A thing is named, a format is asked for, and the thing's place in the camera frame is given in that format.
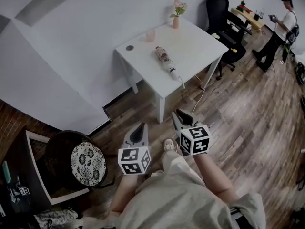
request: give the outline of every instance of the black chair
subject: black chair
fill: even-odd
[[[242,38],[245,33],[251,35],[251,32],[243,26],[244,23],[240,18],[228,11],[228,0],[207,0],[206,6],[209,18],[207,32],[209,34],[218,34],[220,36],[219,41],[229,48],[229,51],[222,56],[218,64],[220,76],[216,77],[216,79],[220,80],[223,75],[221,61],[231,66],[231,71],[234,71],[235,66],[233,63],[240,60],[246,53],[246,49],[241,45]],[[228,20],[239,29],[239,32],[232,30],[232,26],[227,22]]]

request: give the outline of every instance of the white shoe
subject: white shoe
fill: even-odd
[[[174,151],[174,144],[173,144],[173,141],[171,139],[166,139],[163,143],[163,147],[164,147],[165,151],[167,151],[167,150]]]

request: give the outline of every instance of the white frame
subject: white frame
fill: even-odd
[[[40,142],[43,142],[43,143],[47,143],[49,141],[49,138],[48,137],[45,137],[45,136],[41,136],[41,135],[38,135],[38,134],[35,134],[33,132],[29,132],[29,131],[25,131],[26,133],[26,136],[27,136],[27,140],[28,140],[28,146],[29,146],[29,150],[30,150],[30,156],[32,158],[32,162],[34,164],[34,168],[35,168],[35,171],[37,173],[37,176],[38,176],[38,179],[40,181],[40,184],[43,188],[43,191],[44,193],[46,194],[49,202],[51,203],[51,205],[55,205],[55,204],[58,204],[58,203],[61,203],[61,202],[64,202],[66,200],[69,200],[69,199],[72,199],[72,198],[76,198],[82,194],[85,194],[85,193],[88,193],[89,192],[89,189],[88,188],[85,188],[83,190],[80,190],[80,191],[77,191],[77,192],[74,192],[74,193],[70,193],[70,194],[67,194],[67,195],[64,195],[64,196],[61,196],[61,197],[58,197],[58,198],[51,198],[43,181],[42,181],[42,178],[40,176],[40,173],[39,173],[39,170],[37,168],[37,165],[36,165],[36,161],[35,161],[35,158],[34,158],[34,154],[33,154],[33,151],[32,151],[32,147],[31,147],[31,143],[30,143],[30,139],[33,139],[33,140],[36,140],[36,141],[40,141]]]

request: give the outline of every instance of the white table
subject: white table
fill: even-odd
[[[116,49],[122,59],[127,80],[133,91],[138,92],[133,71],[137,71],[154,90],[159,123],[164,118],[165,98],[182,84],[163,70],[154,54],[155,48],[160,46],[167,51],[184,82],[212,64],[203,81],[202,89],[207,86],[222,55],[228,51],[226,46],[194,24],[182,18],[179,20],[178,29],[173,29],[171,23],[155,28],[154,42],[147,42],[144,33]],[[126,50],[129,45],[132,45],[134,49]]]

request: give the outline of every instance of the floral cushion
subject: floral cushion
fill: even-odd
[[[105,176],[106,161],[101,150],[92,143],[80,143],[72,152],[71,169],[80,183],[96,186]]]

